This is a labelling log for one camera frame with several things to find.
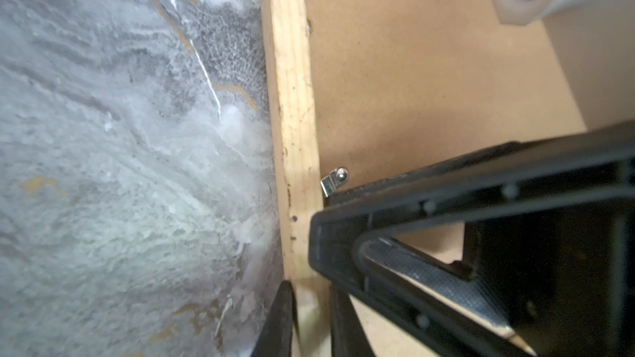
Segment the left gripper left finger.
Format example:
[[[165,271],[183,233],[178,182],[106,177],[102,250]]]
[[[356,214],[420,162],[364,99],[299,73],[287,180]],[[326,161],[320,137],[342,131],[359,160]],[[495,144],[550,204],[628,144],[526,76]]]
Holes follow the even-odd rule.
[[[251,357],[291,357],[295,321],[294,289],[289,280],[284,280],[277,289]]]

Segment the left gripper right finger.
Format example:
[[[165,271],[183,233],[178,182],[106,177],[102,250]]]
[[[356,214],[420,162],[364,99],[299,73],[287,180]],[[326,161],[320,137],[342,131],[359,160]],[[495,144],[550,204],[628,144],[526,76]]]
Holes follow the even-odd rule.
[[[375,357],[349,294],[331,287],[332,357]]]

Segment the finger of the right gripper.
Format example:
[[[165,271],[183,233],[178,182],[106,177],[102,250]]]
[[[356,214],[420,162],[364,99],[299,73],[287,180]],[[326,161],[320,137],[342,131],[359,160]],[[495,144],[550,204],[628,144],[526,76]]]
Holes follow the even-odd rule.
[[[335,193],[309,264],[441,356],[631,356],[634,124]]]

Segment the light wooden picture frame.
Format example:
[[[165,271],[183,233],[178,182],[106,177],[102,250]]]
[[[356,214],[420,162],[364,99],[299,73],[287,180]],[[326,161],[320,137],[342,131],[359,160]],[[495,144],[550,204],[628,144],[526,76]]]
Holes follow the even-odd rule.
[[[330,285],[309,265],[312,216],[323,208],[305,0],[260,0],[284,277],[296,297],[294,355],[332,354]]]

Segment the brown frame backing board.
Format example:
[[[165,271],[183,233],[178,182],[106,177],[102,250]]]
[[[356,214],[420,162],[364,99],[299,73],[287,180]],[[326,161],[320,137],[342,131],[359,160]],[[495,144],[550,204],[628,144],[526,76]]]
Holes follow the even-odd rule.
[[[585,130],[541,23],[490,0],[306,0],[320,167],[355,188]]]

